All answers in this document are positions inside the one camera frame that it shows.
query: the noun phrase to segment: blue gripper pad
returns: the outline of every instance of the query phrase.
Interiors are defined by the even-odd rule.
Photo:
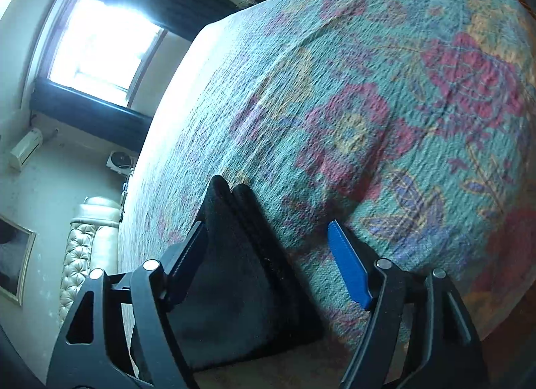
[[[368,309],[373,297],[368,288],[365,268],[339,223],[335,220],[328,225],[328,244],[350,298],[359,303],[362,308]]]

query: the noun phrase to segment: bed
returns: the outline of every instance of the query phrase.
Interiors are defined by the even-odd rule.
[[[220,174],[254,190],[331,333],[201,379],[336,385],[367,315],[334,218],[403,269],[444,268],[482,337],[509,314],[536,278],[535,27],[516,0],[269,0],[201,31],[130,181],[119,270],[181,240]]]

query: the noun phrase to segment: framed picture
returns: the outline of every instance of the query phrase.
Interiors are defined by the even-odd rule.
[[[0,294],[22,306],[24,277],[36,234],[0,214]]]

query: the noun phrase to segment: gold picture frame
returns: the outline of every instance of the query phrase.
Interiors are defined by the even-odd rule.
[[[15,229],[13,238],[0,243],[0,294],[22,306],[28,261],[37,234],[0,214],[0,228],[9,226]]]

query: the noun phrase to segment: round metal joint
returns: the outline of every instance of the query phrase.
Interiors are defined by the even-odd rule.
[[[379,259],[376,265],[381,269],[389,269],[393,266],[393,262],[388,259]]]
[[[432,271],[432,274],[434,277],[437,277],[438,279],[444,279],[447,276],[447,273],[442,268],[434,268]]]
[[[160,263],[156,259],[149,259],[143,262],[143,268],[147,271],[154,271],[159,265]]]
[[[97,279],[100,279],[103,276],[103,274],[104,274],[103,270],[101,270],[100,268],[95,268],[89,273],[89,278],[93,280],[97,280]]]

